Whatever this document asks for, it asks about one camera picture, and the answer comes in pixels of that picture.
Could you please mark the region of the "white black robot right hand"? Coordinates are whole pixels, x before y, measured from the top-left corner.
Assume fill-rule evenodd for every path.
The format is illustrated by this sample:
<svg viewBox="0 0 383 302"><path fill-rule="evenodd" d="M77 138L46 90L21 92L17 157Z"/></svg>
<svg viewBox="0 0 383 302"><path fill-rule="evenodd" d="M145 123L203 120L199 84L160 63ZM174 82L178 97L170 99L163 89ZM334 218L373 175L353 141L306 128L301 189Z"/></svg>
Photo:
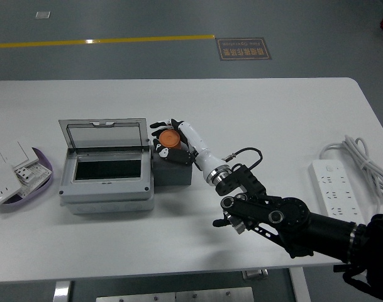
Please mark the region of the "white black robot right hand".
<svg viewBox="0 0 383 302"><path fill-rule="evenodd" d="M182 165L195 164L203 172L205 181L211 186L230 174L229 165L213 155L198 132L188 122L168 119L152 123L150 128L155 130L152 133L155 151L164 160ZM174 131L175 136L188 149L178 149L164 143L162 140L167 130Z"/></svg>

